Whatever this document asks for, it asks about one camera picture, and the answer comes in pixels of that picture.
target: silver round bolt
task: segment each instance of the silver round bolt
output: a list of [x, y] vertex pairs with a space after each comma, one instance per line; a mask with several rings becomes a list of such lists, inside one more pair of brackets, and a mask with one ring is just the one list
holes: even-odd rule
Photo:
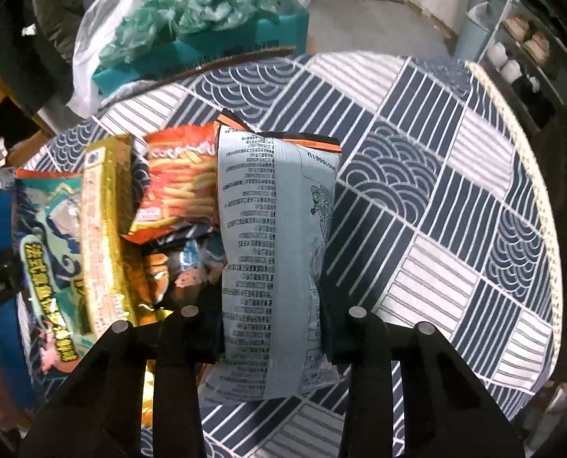
[[436, 328], [429, 322], [419, 323], [419, 332], [425, 334], [426, 336], [431, 336], [436, 331]]
[[349, 309], [349, 315], [351, 315], [355, 319], [363, 319], [366, 316], [367, 312], [361, 306], [352, 306]]
[[199, 308], [195, 305], [186, 305], [181, 309], [181, 314], [184, 317], [194, 317], [199, 314]]
[[128, 329], [128, 327], [129, 323], [126, 320], [116, 320], [111, 325], [111, 330], [113, 330], [116, 334], [120, 334], [121, 332], [124, 332], [126, 329]]

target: beige trim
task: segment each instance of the beige trim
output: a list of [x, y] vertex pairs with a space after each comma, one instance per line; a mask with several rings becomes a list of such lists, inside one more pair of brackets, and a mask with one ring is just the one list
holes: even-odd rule
[[474, 74], [478, 82], [483, 85], [495, 108], [504, 120], [504, 124], [510, 131], [515, 149], [519, 154], [523, 168], [530, 177], [531, 185], [536, 197], [536, 207], [541, 223], [541, 234], [546, 246], [548, 258], [548, 270], [550, 272], [551, 305], [553, 310], [553, 360], [551, 361], [549, 376], [553, 373], [554, 366], [559, 357], [561, 347], [561, 327], [563, 320], [563, 290], [561, 281], [561, 260], [559, 258], [559, 242], [554, 227], [553, 211], [548, 199], [547, 187], [542, 179], [538, 162], [531, 150], [530, 143], [525, 136], [523, 128], [514, 116], [510, 106], [495, 87], [487, 73], [478, 63], [466, 62], [466, 67]]

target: patterned tablecloth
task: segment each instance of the patterned tablecloth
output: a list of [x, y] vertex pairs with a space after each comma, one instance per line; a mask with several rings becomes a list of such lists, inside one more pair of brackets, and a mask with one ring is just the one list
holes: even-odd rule
[[[147, 181], [141, 137], [206, 123], [222, 108], [264, 131], [342, 142], [324, 273], [388, 322], [434, 323], [512, 418], [557, 359], [561, 271], [538, 166], [484, 71], [361, 52], [224, 68], [112, 106], [50, 141], [27, 168], [81, 170], [86, 145], [129, 132], [139, 199]], [[399, 364], [392, 373], [397, 455], [404, 450]], [[204, 408], [208, 454], [335, 457], [346, 404], [342, 382]], [[143, 438], [151, 456], [150, 429]]]

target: blue object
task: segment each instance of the blue object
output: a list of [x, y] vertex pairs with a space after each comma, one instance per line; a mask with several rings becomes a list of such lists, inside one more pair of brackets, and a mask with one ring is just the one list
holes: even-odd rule
[[275, 16], [247, 22], [235, 29], [188, 35], [139, 57], [133, 63], [97, 71], [93, 81], [105, 95], [137, 79], [158, 81], [199, 65], [264, 48], [295, 46], [302, 54], [307, 46], [309, 13]]
[[[11, 195], [0, 190], [0, 251], [11, 247]], [[0, 367], [19, 410], [32, 409], [35, 396], [18, 327], [16, 299], [0, 306]]]

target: green plastic bag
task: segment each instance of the green plastic bag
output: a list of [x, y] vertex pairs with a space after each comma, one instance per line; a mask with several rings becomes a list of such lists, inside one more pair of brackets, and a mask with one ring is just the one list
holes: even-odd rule
[[275, 15], [272, 0], [146, 0], [116, 28], [99, 54], [101, 66], [131, 63], [152, 48], [191, 33], [233, 29], [260, 16]]

